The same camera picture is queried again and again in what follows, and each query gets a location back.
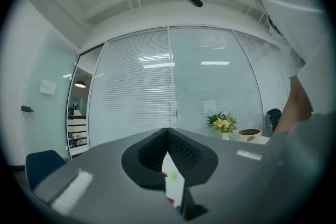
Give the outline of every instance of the white paper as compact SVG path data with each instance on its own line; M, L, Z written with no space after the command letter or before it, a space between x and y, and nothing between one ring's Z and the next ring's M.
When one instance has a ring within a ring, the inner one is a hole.
M55 95L56 83L42 79L40 92Z

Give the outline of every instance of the white flower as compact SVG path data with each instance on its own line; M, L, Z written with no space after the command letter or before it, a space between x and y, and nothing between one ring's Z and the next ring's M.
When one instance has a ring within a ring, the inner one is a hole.
M227 120L223 120L222 125L224 126L224 128L228 128L230 126L230 123Z

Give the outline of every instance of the glass door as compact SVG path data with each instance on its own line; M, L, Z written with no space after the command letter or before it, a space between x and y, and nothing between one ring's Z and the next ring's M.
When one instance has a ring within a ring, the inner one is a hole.
M102 45L80 56L69 93L67 133L71 159L90 148L88 99Z
M47 35L26 81L22 105L27 153L54 150L69 158L66 105L78 55L56 34Z

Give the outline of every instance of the black chair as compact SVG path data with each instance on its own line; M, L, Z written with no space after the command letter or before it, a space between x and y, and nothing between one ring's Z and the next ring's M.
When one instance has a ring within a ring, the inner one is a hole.
M66 161L55 151L28 154L25 170L29 188L34 190L48 175L64 164Z
M267 112L269 115L269 121L272 124L272 131L274 132L281 118L281 111L279 109L271 109Z

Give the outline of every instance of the ceiling light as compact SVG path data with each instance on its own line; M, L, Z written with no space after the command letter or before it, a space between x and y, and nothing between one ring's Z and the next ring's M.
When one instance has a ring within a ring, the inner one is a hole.
M168 63L158 63L157 65L143 66L143 68L148 69L148 68L156 68L156 67L173 67L174 65L175 65L174 62L168 62Z
M80 88L86 88L86 86L85 86L85 82L82 81L82 80L78 80L78 81L75 83L75 86L80 87Z
M104 76L104 73L101 73L101 74L95 75L95 79L96 79L96 78L100 78L100 77L102 77L102 76Z
M228 65L230 62L202 62L202 65Z

